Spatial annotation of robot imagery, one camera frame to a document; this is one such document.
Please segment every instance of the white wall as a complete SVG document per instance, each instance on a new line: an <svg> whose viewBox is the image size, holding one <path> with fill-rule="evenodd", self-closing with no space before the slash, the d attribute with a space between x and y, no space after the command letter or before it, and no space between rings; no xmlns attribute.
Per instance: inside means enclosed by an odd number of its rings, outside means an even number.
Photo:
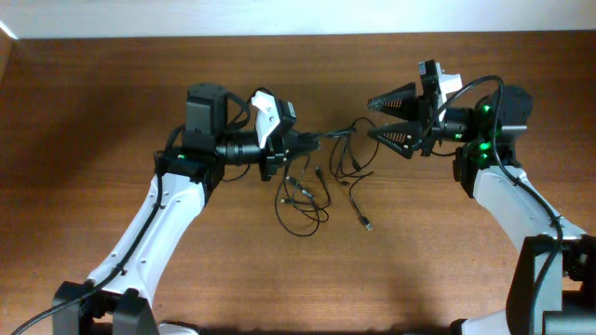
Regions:
<svg viewBox="0 0 596 335"><path fill-rule="evenodd" d="M584 30L596 0L0 0L0 21L18 38Z"/></svg>

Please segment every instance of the brown surface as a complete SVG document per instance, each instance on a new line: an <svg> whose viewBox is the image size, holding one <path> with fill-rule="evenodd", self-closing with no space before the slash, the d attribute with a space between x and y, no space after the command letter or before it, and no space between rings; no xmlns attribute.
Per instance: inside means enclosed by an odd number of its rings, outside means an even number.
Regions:
<svg viewBox="0 0 596 335"><path fill-rule="evenodd" d="M151 152L183 122L197 82L241 96L267 86L294 103L298 129L327 130L369 115L368 98L418 82L420 60L465 81L500 74L535 97L518 154L531 181L596 234L595 47L596 33L20 41L0 88L0 331L46 308L63 280L83 281L112 249L148 189ZM372 169L355 197L374 230L330 181L332 218L308 239L276 221L278 177L263 183L254 169L221 185L161 279L156 318L407 329L501 309L517 256L452 180L451 159L407 161L383 148Z"/></svg>
<svg viewBox="0 0 596 335"><path fill-rule="evenodd" d="M12 48L12 39L8 37L2 30L0 30L0 83L4 76L4 70L8 63L10 56L10 49Z"/></svg>

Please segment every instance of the wooden tabletop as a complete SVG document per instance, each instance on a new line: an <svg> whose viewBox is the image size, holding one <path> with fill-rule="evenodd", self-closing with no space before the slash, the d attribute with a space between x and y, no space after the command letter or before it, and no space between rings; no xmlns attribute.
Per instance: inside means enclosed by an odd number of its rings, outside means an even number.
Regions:
<svg viewBox="0 0 596 335"><path fill-rule="evenodd" d="M419 83L420 60L464 82L499 74L535 98L517 147L530 181L596 234L595 54L596 33L19 41L0 87L0 332L49 307L62 281L83 282L114 247L149 188L153 150L183 123L186 89L199 82L242 97L269 87L292 101L298 130L324 131L363 115L392 122L366 102ZM493 90L479 87L461 104ZM364 159L374 143L360 140ZM332 142L322 146L312 167L329 179L329 222L310 238L286 233L273 210L279 176L261 182L253 169L221 184L161 278L157 320L409 330L504 308L516 251L453 180L451 158L406 160L382 147L354 192L374 226L367 232L330 178ZM29 333L49 330L45 321Z"/></svg>

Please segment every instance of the white panel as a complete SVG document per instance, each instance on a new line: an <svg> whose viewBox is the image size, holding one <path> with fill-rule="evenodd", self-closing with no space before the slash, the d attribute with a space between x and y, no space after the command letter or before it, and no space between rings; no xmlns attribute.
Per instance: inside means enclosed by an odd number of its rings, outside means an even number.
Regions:
<svg viewBox="0 0 596 335"><path fill-rule="evenodd" d="M0 0L19 38L596 28L594 0Z"/></svg>

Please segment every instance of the green led indicator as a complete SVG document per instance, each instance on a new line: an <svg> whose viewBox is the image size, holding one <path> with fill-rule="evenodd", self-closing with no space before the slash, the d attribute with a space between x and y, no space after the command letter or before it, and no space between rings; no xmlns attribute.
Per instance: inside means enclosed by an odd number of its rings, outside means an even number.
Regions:
<svg viewBox="0 0 596 335"><path fill-rule="evenodd" d="M484 150L490 149L491 146L493 146L493 145L490 142L486 142L486 143L481 144L479 146L479 148L484 151Z"/></svg>

